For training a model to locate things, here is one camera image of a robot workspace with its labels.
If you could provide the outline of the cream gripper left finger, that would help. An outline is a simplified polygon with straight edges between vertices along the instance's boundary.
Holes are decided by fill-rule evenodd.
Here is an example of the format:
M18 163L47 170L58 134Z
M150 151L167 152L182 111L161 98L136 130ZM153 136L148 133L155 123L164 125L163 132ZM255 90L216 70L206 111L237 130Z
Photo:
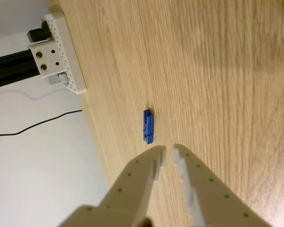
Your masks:
M151 227L147 217L152 186L165 165L165 146L155 146L125 166L100 204L82 205L62 227Z

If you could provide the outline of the cream gripper right finger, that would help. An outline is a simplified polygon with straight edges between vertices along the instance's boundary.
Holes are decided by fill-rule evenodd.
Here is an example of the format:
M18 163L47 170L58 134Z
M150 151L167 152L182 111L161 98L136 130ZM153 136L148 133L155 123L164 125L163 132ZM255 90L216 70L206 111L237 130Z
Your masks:
M267 227L192 151L173 145L173 162L195 227Z

